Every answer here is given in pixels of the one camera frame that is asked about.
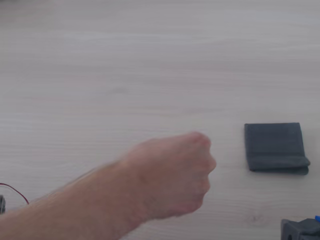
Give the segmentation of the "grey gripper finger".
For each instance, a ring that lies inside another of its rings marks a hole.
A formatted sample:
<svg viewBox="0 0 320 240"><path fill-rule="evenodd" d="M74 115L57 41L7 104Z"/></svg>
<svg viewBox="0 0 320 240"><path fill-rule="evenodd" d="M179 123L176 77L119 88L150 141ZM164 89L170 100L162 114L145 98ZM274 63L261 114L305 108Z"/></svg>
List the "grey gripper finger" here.
<svg viewBox="0 0 320 240"><path fill-rule="evenodd" d="M288 219L281 220L281 240L301 240L301 224L300 221L293 221Z"/></svg>

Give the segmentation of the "bare human hand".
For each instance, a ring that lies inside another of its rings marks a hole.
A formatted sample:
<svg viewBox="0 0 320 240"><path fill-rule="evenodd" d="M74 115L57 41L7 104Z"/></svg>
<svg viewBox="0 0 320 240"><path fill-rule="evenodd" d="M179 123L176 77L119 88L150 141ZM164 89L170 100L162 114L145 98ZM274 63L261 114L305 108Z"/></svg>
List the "bare human hand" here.
<svg viewBox="0 0 320 240"><path fill-rule="evenodd" d="M155 138L137 145L121 160L146 221L198 210L216 167L211 141L203 133Z"/></svg>

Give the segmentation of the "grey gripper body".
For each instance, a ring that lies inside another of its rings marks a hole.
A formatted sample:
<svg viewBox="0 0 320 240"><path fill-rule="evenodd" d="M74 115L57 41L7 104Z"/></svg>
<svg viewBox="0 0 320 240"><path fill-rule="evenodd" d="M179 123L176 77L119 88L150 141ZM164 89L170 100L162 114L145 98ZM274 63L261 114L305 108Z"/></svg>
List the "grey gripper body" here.
<svg viewBox="0 0 320 240"><path fill-rule="evenodd" d="M305 219L301 222L300 240L320 240L320 222L316 219Z"/></svg>

